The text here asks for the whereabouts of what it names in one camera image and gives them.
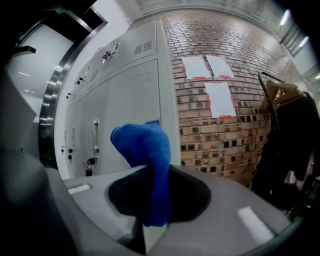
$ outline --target white wall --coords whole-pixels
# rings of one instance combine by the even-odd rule
[[[116,0],[97,0],[93,7],[108,21],[108,24],[90,40],[73,63],[61,89],[55,114],[55,157],[62,179],[73,178],[69,175],[66,159],[61,153],[61,146],[65,144],[65,118],[68,104],[66,95],[72,90],[81,68],[92,58],[97,49],[123,35],[130,26],[130,21]]]
[[[293,63],[300,75],[304,74],[318,63],[314,49],[309,41],[293,58]]]
[[[69,39],[43,24],[21,44],[35,48],[36,52],[12,57],[8,63],[9,76],[36,112],[34,121],[37,123],[51,76],[72,44]]]

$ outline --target white locker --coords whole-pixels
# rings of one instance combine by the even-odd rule
[[[113,55],[105,60],[108,52]],[[151,120],[160,120],[169,137],[171,163],[180,164],[175,87],[160,21],[133,29],[99,50],[79,77],[84,80],[74,87],[65,120],[71,177],[85,176],[87,168],[93,175],[128,169],[110,141],[111,133],[118,126]],[[73,143],[70,162],[68,149]],[[95,164],[88,166],[91,158]]]

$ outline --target hanger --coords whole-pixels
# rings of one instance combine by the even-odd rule
[[[266,90],[275,109],[305,96],[295,84],[276,83],[272,80],[266,82]],[[267,98],[264,97],[261,107],[266,108],[267,105]]]

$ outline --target blue microfiber cloth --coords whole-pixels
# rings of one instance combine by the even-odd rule
[[[152,165],[154,191],[150,204],[142,209],[145,226],[162,227],[172,212],[169,195],[170,143],[158,120],[145,124],[125,124],[115,128],[110,136],[115,148],[133,168]]]

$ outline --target brick wall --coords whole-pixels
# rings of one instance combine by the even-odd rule
[[[258,72],[281,79],[286,53],[278,39],[238,17],[210,10],[182,9],[157,13],[132,27],[162,20],[170,53],[178,103],[182,165],[216,173],[249,187],[268,139],[270,115],[261,108],[264,92]],[[181,57],[206,54],[225,57],[235,78],[226,80],[237,117],[211,118],[203,81],[187,80]]]

